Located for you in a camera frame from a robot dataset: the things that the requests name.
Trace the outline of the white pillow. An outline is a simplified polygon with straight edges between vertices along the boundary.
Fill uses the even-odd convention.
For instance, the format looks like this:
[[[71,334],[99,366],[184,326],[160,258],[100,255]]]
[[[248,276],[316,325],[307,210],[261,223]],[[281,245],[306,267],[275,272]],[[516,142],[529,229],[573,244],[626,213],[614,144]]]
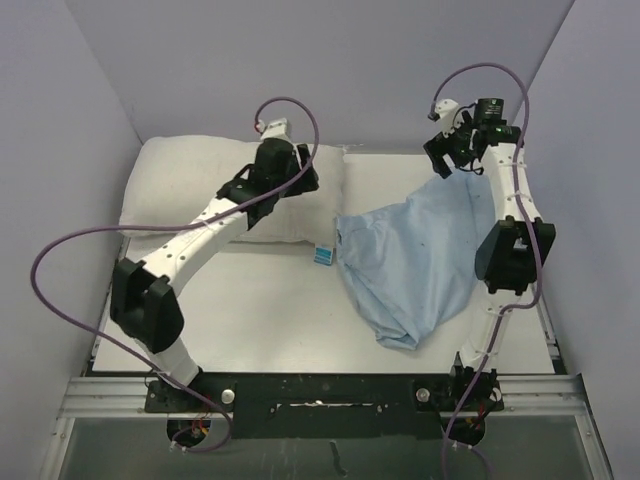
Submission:
[[[257,148],[256,142],[204,135],[148,140],[128,179],[119,223],[190,223],[225,182],[254,160]],[[313,166],[319,188],[279,200],[270,215],[239,237],[241,242],[335,243],[335,218],[343,210],[344,152],[321,145]]]

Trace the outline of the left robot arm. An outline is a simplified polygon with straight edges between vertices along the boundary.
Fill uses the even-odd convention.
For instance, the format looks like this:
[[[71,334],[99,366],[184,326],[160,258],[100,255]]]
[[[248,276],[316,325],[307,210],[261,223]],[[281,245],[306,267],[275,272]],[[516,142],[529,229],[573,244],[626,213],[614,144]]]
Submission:
[[[185,325],[178,297],[189,280],[224,246],[270,215],[286,197],[319,187],[306,144],[263,140],[253,162],[223,184],[188,229],[139,261],[120,260],[112,275],[111,320],[164,375],[168,399],[180,410],[200,405],[201,369],[181,335]]]

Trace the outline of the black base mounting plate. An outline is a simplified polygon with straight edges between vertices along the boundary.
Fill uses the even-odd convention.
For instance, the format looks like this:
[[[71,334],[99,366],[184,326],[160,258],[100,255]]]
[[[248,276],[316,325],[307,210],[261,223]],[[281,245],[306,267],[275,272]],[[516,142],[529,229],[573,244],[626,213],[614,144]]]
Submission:
[[[439,439],[445,416],[453,432],[477,439],[486,417],[503,410],[496,373],[472,379],[470,370],[450,374],[201,373],[194,398],[163,380],[147,388],[144,410],[170,416],[213,415],[210,402],[234,421],[236,439],[373,439],[409,436]]]

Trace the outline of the light blue pillowcase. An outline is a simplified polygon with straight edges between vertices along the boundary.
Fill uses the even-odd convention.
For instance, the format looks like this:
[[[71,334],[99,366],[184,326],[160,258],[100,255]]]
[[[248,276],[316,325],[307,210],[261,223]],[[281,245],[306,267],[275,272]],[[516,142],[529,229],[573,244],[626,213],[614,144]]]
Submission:
[[[414,350],[463,311],[477,284],[475,255],[495,223],[484,176],[434,177],[401,203],[336,221],[336,261],[376,341]]]

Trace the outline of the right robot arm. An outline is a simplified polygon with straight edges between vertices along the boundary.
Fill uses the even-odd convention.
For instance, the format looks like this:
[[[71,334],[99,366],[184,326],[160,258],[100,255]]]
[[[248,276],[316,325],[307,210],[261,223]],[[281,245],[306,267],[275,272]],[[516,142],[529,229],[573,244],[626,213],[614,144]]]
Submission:
[[[424,145],[434,172],[454,171],[488,179],[495,219],[482,239],[474,270],[480,297],[471,331],[457,353],[445,384],[448,402],[459,409],[497,397],[497,356],[514,306],[537,282],[556,238],[556,228],[542,219],[531,196],[524,160],[524,132],[503,118],[504,102],[481,98],[462,106],[437,101],[429,117],[440,131]]]

